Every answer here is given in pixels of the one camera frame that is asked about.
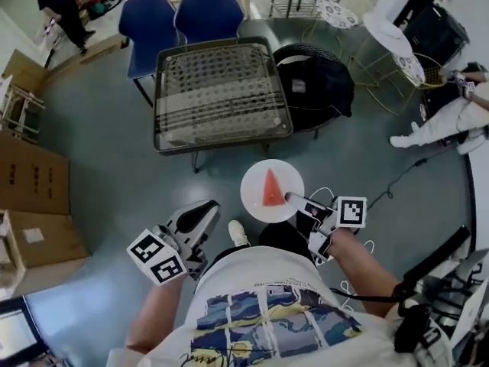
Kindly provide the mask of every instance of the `blue chair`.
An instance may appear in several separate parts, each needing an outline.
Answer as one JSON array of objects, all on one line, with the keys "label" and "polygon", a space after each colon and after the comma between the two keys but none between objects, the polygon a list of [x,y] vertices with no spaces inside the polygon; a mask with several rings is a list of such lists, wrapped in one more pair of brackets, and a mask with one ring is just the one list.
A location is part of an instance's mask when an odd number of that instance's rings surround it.
[{"label": "blue chair", "polygon": [[151,106],[139,79],[154,75],[158,53],[178,45],[174,16],[175,8],[168,0],[127,0],[122,8],[119,32],[134,43],[128,77]]},{"label": "blue chair", "polygon": [[175,15],[175,28],[188,44],[236,38],[243,22],[237,0],[182,0]]}]

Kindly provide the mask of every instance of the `watermelon slice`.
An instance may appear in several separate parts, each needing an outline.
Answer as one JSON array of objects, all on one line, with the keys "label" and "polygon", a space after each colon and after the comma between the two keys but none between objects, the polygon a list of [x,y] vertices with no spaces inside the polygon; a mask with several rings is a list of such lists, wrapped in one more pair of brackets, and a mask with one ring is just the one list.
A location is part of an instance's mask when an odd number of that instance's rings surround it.
[{"label": "watermelon slice", "polygon": [[275,177],[274,172],[271,169],[267,171],[267,177],[265,178],[265,187],[263,189],[263,205],[264,206],[279,206],[284,205],[282,190]]}]

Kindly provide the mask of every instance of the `white t-shirt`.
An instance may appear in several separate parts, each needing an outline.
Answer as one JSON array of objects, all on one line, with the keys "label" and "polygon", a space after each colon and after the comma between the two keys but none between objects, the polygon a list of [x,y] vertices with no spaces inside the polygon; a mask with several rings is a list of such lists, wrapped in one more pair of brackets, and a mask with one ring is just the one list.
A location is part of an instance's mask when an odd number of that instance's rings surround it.
[{"label": "white t-shirt", "polygon": [[217,262],[200,280],[185,323],[153,351],[114,349],[107,366],[452,365],[448,338],[434,323],[427,349],[396,353],[400,322],[396,308],[387,319],[341,309],[312,262],[258,246]]}]

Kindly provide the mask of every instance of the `white plate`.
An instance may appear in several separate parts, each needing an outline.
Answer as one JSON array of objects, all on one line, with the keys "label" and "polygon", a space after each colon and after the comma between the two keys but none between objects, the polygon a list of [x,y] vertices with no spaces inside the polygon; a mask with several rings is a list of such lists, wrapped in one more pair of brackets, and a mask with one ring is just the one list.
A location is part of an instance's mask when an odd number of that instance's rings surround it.
[{"label": "white plate", "polygon": [[274,172],[284,196],[287,192],[304,196],[304,182],[299,171],[287,162],[267,159],[251,166],[244,175],[241,182],[241,201],[255,219],[265,223],[284,222],[294,216],[297,209],[288,203],[280,206],[263,206],[263,190],[268,169]]}]

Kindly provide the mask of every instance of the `white pants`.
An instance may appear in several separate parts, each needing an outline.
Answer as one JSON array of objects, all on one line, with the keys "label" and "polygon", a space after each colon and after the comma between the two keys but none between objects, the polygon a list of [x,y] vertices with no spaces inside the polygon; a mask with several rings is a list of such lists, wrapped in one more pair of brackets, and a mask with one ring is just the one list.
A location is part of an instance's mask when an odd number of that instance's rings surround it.
[{"label": "white pants", "polygon": [[408,136],[411,145],[425,145],[474,128],[489,125],[489,112],[463,98],[443,106],[416,132]]}]

